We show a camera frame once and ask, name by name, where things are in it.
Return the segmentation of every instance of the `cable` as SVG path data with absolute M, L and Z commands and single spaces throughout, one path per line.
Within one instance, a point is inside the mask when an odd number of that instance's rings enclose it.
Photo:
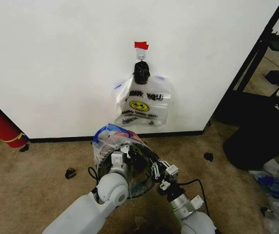
M 194 179 L 194 180 L 191 180 L 191 181 L 188 181 L 188 182 L 185 182 L 185 183 L 177 183 L 178 185 L 188 185 L 188 184 L 192 184 L 194 182 L 199 182 L 200 186 L 201 186 L 201 190 L 202 190 L 202 195 L 203 195 L 203 199 L 204 199 L 204 204 L 205 204 L 205 208 L 206 208 L 206 213 L 209 217 L 211 217 L 209 215 L 209 211 L 208 211 L 208 206 L 207 206 L 207 202 L 206 202 L 206 197 L 205 197 L 205 193 L 204 193 L 204 188 L 203 188 L 203 184 L 202 182 L 199 180 L 199 179 Z
M 269 58 L 267 58 L 266 56 L 264 56 L 265 59 L 267 59 L 269 62 L 271 62 L 272 64 L 276 65 L 279 68 L 279 65 L 277 65 L 275 62 L 271 61 Z
M 98 185 L 99 183 L 99 178 L 98 178 L 98 175 L 97 175 L 97 172 L 96 170 L 93 168 L 93 167 L 88 167 L 87 171 L 89 172 L 90 176 L 96 180 L 96 185 Z

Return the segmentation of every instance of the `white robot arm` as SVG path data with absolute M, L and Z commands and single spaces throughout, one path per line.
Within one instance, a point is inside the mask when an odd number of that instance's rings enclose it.
M 112 167 L 104 175 L 99 184 L 87 195 L 83 195 L 72 203 L 43 232 L 43 234 L 96 234 L 105 224 L 106 218 L 128 197 L 128 167 L 124 162 L 124 150 L 112 153 Z M 159 159 L 159 165 L 165 165 L 165 175 L 160 189 L 167 194 L 167 200 L 173 207 L 174 214 L 182 226 L 182 234 L 214 234 L 212 220 L 205 213 L 197 211 L 203 200 L 196 196 L 190 200 L 184 189 L 177 183 L 178 168 Z M 158 164 L 153 163 L 152 176 L 160 179 Z
M 61 213 L 43 234 L 96 234 L 108 215 L 125 202 L 128 194 L 128 184 L 123 176 L 107 174 L 93 191 L 79 197 Z M 97 195 L 103 204 L 97 202 Z

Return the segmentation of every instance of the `baseboard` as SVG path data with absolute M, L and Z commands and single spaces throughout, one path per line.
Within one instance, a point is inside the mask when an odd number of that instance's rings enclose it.
M 198 135 L 202 135 L 202 134 L 203 134 L 203 131 L 187 131 L 187 132 L 171 132 L 171 133 L 144 133 L 144 134 L 138 134 L 138 136 L 140 138 L 150 138 L 150 137 L 198 136 Z M 93 136 L 31 138 L 29 140 L 31 143 L 92 141 Z

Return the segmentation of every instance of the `red tube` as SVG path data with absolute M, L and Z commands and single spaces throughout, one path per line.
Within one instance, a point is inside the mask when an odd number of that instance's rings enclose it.
M 27 143 L 27 139 L 20 130 L 0 113 L 0 138 L 10 147 L 21 147 Z

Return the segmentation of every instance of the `smiley face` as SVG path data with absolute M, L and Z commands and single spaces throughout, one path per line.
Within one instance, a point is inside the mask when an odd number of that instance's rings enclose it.
M 145 103 L 140 102 L 140 101 L 131 101 L 130 106 L 131 106 L 131 108 L 133 108 L 134 110 L 137 110 L 137 111 L 146 112 L 149 110 L 149 107 Z

